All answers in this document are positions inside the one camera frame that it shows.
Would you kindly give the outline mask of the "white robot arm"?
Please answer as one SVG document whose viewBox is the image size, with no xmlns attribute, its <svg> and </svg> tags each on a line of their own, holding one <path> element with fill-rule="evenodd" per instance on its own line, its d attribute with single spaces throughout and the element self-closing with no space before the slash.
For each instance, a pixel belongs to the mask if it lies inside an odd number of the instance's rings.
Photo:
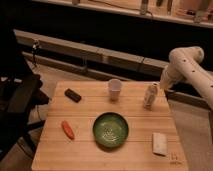
<svg viewBox="0 0 213 171">
<path fill-rule="evenodd" d="M 180 47 L 169 53 L 169 64 L 163 69 L 160 88 L 170 89 L 185 78 L 213 110 L 213 76 L 199 63 L 204 59 L 201 47 Z"/>
</svg>

